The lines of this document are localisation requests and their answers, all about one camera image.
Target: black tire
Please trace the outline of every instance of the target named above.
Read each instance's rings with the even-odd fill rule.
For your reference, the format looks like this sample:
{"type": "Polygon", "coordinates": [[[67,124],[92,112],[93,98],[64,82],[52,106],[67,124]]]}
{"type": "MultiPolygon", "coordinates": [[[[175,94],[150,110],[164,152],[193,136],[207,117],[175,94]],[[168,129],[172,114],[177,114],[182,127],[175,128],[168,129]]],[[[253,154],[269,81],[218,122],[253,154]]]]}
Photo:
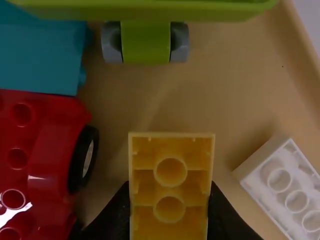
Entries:
{"type": "Polygon", "coordinates": [[[67,240],[78,240],[84,226],[85,225],[79,219],[77,219],[71,229],[71,232],[67,240]]]}
{"type": "Polygon", "coordinates": [[[76,141],[70,163],[67,183],[70,194],[87,185],[97,160],[98,148],[98,129],[86,125],[76,141]]]}

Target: lego duplo brick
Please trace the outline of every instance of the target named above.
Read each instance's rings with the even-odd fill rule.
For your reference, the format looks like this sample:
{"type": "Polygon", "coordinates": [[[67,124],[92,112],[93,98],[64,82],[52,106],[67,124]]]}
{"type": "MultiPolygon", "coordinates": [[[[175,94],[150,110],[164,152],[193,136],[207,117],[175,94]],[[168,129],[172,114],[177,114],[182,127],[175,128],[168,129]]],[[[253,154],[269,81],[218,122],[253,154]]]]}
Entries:
{"type": "Polygon", "coordinates": [[[69,166],[91,119],[74,97],[0,89],[0,239],[65,240],[69,166]]]}
{"type": "Polygon", "coordinates": [[[320,239],[320,176],[291,138],[275,135],[233,174],[288,239],[320,239]]]}
{"type": "Polygon", "coordinates": [[[130,133],[131,240],[205,240],[213,134],[130,133]]]}

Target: red lego car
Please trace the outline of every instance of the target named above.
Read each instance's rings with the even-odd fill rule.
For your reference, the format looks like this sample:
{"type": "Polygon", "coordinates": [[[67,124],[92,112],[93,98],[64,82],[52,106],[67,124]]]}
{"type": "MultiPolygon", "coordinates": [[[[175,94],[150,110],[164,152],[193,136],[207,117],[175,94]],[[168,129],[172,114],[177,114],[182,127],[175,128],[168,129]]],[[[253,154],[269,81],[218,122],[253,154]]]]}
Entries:
{"type": "Polygon", "coordinates": [[[74,97],[0,89],[0,240],[66,240],[99,132],[74,97]]]}

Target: wheel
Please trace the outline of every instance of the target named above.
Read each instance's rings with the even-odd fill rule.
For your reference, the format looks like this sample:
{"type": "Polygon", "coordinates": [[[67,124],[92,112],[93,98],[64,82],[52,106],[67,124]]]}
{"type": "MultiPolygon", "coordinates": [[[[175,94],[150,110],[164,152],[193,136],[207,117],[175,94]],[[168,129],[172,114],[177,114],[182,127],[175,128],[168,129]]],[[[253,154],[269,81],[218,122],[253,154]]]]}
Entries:
{"type": "Polygon", "coordinates": [[[189,51],[188,25],[183,22],[172,22],[170,63],[186,62],[189,57],[189,51]]]}
{"type": "Polygon", "coordinates": [[[85,225],[79,219],[77,219],[67,240],[78,240],[84,226],[85,225]]]}
{"type": "Polygon", "coordinates": [[[99,148],[99,131],[86,125],[81,131],[70,163],[68,190],[70,194],[84,187],[93,172],[99,148]]]}
{"type": "Polygon", "coordinates": [[[123,62],[121,26],[119,21],[107,21],[101,29],[101,46],[106,63],[123,62]]]}

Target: lego stud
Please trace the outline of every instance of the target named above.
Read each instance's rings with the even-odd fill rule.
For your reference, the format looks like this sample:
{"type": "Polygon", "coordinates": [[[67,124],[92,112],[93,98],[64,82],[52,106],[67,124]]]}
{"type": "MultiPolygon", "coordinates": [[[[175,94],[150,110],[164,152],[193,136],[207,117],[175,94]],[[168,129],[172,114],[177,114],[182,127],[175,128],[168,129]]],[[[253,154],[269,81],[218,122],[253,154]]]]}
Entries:
{"type": "Polygon", "coordinates": [[[21,240],[22,237],[20,236],[19,232],[15,229],[5,227],[0,230],[0,239],[1,240],[21,240]]]}
{"type": "Polygon", "coordinates": [[[186,180],[188,170],[183,159],[167,157],[158,161],[153,174],[161,186],[173,188],[181,185],[186,180]]]}
{"type": "Polygon", "coordinates": [[[25,206],[26,197],[19,190],[9,189],[2,193],[1,202],[7,209],[19,210],[25,206]]]}
{"type": "Polygon", "coordinates": [[[309,211],[302,219],[302,226],[308,233],[320,230],[320,210],[309,211]]]}
{"type": "Polygon", "coordinates": [[[309,204],[309,197],[302,190],[294,190],[285,198],[285,207],[294,214],[305,210],[309,204]]]}
{"type": "Polygon", "coordinates": [[[34,110],[28,103],[18,103],[10,111],[10,116],[18,127],[27,126],[33,120],[34,115],[34,110]]]}
{"type": "Polygon", "coordinates": [[[28,212],[19,212],[0,230],[1,240],[23,240],[32,232],[35,219],[28,212]]]}
{"type": "Polygon", "coordinates": [[[179,222],[186,213],[184,203],[174,196],[166,196],[161,198],[153,207],[154,216],[161,222],[166,224],[174,224],[179,222]]]}
{"type": "Polygon", "coordinates": [[[21,170],[27,165],[28,156],[24,150],[12,148],[6,156],[6,161],[12,169],[21,170]]]}

